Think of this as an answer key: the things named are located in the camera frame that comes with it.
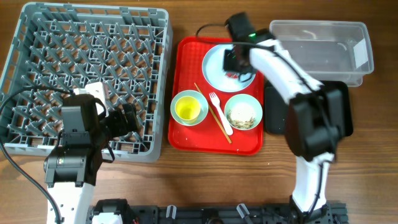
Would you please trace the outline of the red snack wrapper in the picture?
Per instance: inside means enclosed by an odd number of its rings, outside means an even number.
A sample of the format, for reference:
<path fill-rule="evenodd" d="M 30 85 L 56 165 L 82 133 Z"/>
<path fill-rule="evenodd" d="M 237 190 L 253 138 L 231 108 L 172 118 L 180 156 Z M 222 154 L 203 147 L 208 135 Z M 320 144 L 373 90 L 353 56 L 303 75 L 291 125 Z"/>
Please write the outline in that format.
<path fill-rule="evenodd" d="M 227 76 L 228 78 L 233 78 L 233 79 L 239 78 L 239 74 L 238 74 L 238 73 L 227 72 L 227 73 L 226 73 L 226 76 Z"/>

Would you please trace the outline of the green bowl with food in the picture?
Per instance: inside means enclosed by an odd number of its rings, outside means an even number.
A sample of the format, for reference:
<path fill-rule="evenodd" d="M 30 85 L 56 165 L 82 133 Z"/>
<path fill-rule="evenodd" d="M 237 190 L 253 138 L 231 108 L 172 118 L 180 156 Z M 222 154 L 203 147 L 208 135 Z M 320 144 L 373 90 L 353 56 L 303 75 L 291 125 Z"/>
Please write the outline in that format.
<path fill-rule="evenodd" d="M 243 103 L 243 102 L 250 104 L 256 112 L 256 116 L 255 116 L 256 120 L 255 120 L 254 126 L 252 128 L 238 129 L 238 130 L 246 131 L 246 130 L 254 129 L 262 121 L 262 114 L 263 114 L 262 106 L 261 106 L 260 102 L 255 97 L 253 97 L 251 95 L 247 95 L 247 94 L 238 94 L 238 95 L 232 96 L 224 106 L 224 113 L 227 118 L 227 114 L 228 114 L 229 110 L 231 109 L 231 107 L 233 105 L 235 105 L 236 103 Z"/>

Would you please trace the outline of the yellow plastic cup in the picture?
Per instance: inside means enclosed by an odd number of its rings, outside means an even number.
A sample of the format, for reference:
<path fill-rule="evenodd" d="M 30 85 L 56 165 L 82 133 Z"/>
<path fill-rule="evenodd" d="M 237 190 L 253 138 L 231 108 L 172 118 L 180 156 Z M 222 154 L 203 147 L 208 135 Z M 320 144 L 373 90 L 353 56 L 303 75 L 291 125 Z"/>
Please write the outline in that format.
<path fill-rule="evenodd" d="M 193 123 L 201 111 L 200 102 L 192 96 L 183 96 L 175 104 L 175 112 L 184 123 Z"/>

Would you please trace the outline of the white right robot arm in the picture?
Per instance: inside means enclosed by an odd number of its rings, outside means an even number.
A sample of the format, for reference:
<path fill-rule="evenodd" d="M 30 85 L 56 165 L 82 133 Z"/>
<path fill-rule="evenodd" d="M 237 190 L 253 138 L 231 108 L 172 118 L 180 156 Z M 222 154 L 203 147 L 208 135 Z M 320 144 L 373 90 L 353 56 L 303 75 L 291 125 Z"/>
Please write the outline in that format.
<path fill-rule="evenodd" d="M 311 219 L 326 204 L 325 185 L 338 143 L 346 137 L 343 93 L 311 77 L 267 29 L 256 30 L 246 13 L 225 22 L 233 50 L 224 58 L 226 71 L 261 72 L 288 106 L 285 139 L 296 156 L 292 208 Z"/>

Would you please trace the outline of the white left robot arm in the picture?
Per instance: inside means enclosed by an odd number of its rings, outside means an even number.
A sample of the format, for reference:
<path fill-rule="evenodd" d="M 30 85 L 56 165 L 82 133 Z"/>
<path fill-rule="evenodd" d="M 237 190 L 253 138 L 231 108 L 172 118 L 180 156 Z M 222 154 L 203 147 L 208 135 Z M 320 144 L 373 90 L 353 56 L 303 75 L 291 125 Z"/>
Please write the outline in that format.
<path fill-rule="evenodd" d="M 72 95 L 61 107 L 63 131 L 44 160 L 45 183 L 50 194 L 47 223 L 84 223 L 96 185 L 97 172 L 109 142 L 137 131 L 136 107 L 131 103 L 98 113 L 102 101 L 93 95 Z"/>

